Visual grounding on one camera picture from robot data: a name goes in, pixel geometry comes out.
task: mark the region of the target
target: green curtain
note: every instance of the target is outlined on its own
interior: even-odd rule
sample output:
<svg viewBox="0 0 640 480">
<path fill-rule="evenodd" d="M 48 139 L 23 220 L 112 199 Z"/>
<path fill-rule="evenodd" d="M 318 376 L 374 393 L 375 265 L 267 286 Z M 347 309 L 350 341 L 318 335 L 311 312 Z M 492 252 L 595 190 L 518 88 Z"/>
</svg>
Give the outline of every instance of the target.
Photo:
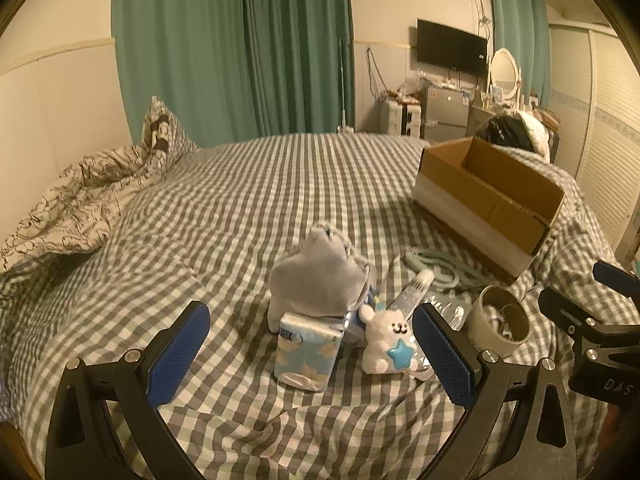
<svg viewBox="0 0 640 480">
<path fill-rule="evenodd" d="M 492 0 L 494 49 L 508 48 L 522 69 L 522 94 L 535 90 L 540 105 L 551 98 L 549 24 L 545 0 Z"/>
<path fill-rule="evenodd" d="M 201 147 L 353 125 L 350 0 L 111 0 L 111 28 L 134 142 L 152 95 Z"/>
</svg>

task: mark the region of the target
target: blue star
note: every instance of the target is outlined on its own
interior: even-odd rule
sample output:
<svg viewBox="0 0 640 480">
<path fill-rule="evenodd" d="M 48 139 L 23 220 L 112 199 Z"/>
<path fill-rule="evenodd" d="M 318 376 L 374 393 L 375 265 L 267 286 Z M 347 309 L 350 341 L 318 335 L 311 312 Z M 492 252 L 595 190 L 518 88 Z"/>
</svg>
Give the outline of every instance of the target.
<svg viewBox="0 0 640 480">
<path fill-rule="evenodd" d="M 402 339 L 398 339 L 396 346 L 387 350 L 386 353 L 394 362 L 394 368 L 399 370 L 400 368 L 408 368 L 411 365 L 411 358 L 414 356 L 415 350 L 407 346 Z"/>
</svg>

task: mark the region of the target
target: beige tape roll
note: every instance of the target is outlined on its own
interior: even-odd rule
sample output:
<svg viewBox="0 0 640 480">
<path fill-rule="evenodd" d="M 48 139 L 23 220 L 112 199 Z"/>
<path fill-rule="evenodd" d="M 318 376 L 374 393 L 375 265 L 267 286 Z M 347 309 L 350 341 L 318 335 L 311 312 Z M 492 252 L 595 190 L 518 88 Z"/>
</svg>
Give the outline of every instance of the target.
<svg viewBox="0 0 640 480">
<path fill-rule="evenodd" d="M 482 306 L 500 310 L 509 323 L 513 339 L 498 334 L 484 314 Z M 516 297 L 505 288 L 489 285 L 478 296 L 462 327 L 463 332 L 479 352 L 493 350 L 505 358 L 513 354 L 529 337 L 529 319 Z"/>
</svg>

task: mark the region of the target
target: tv screen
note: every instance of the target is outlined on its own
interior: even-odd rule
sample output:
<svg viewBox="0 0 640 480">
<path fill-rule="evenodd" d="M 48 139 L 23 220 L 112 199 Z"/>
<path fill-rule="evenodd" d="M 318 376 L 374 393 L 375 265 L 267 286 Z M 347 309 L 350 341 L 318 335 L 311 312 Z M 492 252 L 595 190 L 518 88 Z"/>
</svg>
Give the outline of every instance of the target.
<svg viewBox="0 0 640 480">
<path fill-rule="evenodd" d="M 418 20 L 418 61 L 486 76 L 486 39 L 439 23 Z"/>
</svg>

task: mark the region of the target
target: silver bolt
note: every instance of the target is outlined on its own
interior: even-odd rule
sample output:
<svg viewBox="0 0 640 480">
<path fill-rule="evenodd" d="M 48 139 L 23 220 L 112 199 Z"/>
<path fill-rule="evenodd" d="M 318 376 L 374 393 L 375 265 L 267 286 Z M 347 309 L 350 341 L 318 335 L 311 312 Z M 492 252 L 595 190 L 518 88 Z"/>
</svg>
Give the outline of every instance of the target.
<svg viewBox="0 0 640 480">
<path fill-rule="evenodd" d="M 80 359 L 78 359 L 77 357 L 73 357 L 66 362 L 67 370 L 75 370 L 79 366 L 80 366 Z"/>
<path fill-rule="evenodd" d="M 482 359 L 484 359 L 488 363 L 495 363 L 498 360 L 498 354 L 493 350 L 484 350 L 482 352 Z"/>
<path fill-rule="evenodd" d="M 138 359 L 140 359 L 140 350 L 134 348 L 133 350 L 129 350 L 126 354 L 124 354 L 124 360 L 127 363 L 135 363 Z"/>
<path fill-rule="evenodd" d="M 549 359 L 548 357 L 545 357 L 544 359 L 542 359 L 542 365 L 550 372 L 556 369 L 556 363 L 553 362 L 553 360 Z"/>
</svg>

